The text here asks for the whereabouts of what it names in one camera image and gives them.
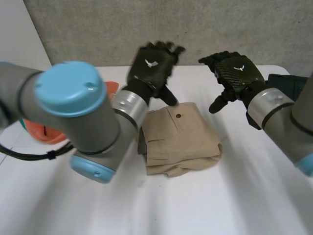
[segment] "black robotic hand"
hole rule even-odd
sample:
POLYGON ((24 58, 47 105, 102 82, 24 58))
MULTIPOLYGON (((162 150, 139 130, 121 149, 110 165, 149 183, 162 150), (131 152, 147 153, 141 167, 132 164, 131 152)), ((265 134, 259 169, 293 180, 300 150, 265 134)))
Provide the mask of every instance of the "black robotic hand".
POLYGON ((247 89, 251 89, 251 87, 252 89, 254 87, 263 89, 263 84, 265 84, 264 78, 254 63, 238 52, 216 53, 200 59, 199 63, 208 65, 215 74, 218 83, 225 88, 209 108, 213 114, 220 111, 229 101, 233 102, 237 99, 244 101, 247 107, 251 99, 250 93, 255 93, 255 91, 250 92, 247 89))
POLYGON ((185 48, 177 46, 172 50, 173 47, 172 42, 157 42, 139 48, 127 77, 128 85, 124 89, 135 89, 135 93, 145 100, 154 97, 162 99, 167 105, 176 105, 177 99, 166 84, 185 48))

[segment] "folded khaki pants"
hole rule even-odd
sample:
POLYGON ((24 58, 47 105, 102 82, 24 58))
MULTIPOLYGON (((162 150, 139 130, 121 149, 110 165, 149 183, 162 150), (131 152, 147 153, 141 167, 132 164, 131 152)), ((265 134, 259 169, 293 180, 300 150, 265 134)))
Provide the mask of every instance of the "folded khaki pants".
POLYGON ((149 113, 142 124, 142 131, 148 175, 166 173, 173 177, 190 170, 206 169, 215 165, 222 155, 219 138, 207 125, 195 103, 167 106, 149 113))

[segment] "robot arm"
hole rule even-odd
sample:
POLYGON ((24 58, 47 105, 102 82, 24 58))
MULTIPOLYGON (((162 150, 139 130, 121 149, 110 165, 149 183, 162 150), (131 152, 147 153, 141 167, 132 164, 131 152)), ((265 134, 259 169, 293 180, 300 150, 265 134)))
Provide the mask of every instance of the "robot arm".
POLYGON ((313 76, 294 103, 276 88, 255 95, 247 113, 304 174, 313 176, 313 76))
POLYGON ((112 107, 97 70, 68 62, 46 72, 0 63, 0 101, 8 125, 26 118, 62 130, 77 148, 71 167, 88 178, 110 181, 122 161, 148 104, 122 90, 112 107))
POLYGON ((184 50, 171 51, 172 46, 157 42, 141 47, 127 86, 112 103, 96 68, 88 63, 66 62, 45 72, 0 63, 0 127, 25 118, 61 130, 77 149, 72 169, 107 183, 134 140, 150 98, 177 103, 166 83, 184 50))
POLYGON ((199 62, 208 65, 225 87, 209 111, 216 113, 229 101, 242 100, 249 124, 263 129, 297 168, 313 176, 313 77, 294 103, 268 86, 252 61, 237 52, 216 53, 199 62))

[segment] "orange object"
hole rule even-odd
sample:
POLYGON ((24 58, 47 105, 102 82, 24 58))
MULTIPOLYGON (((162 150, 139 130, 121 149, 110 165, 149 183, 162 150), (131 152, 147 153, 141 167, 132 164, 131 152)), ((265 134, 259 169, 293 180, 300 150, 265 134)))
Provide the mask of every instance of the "orange object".
MULTIPOLYGON (((109 98, 113 99, 115 93, 118 90, 119 84, 117 82, 106 82, 106 87, 109 98)), ((47 144, 56 144, 67 139, 66 135, 61 131, 37 124, 26 119, 23 119, 23 121, 29 134, 37 141, 47 144)))

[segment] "white table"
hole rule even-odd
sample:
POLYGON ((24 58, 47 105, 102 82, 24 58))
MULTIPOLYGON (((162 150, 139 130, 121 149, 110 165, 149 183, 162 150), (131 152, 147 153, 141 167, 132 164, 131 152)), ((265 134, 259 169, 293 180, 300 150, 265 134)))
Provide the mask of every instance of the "white table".
MULTIPOLYGON (((288 74, 278 66, 258 68, 264 77, 288 74)), ((99 68, 106 81, 121 86, 127 70, 99 68)), ((70 154, 39 162, 6 157, 0 165, 0 234, 313 234, 313 180, 294 168, 265 133, 248 125, 239 101, 215 115, 208 112, 223 90, 209 69, 179 66, 169 87, 180 102, 195 102, 221 138, 224 154, 216 166, 171 179, 146 176, 133 145, 111 183, 102 185, 71 170, 70 154)), ((163 106, 160 100, 151 103, 151 109, 163 106)), ((51 149, 18 123, 0 142, 25 153, 51 149)))

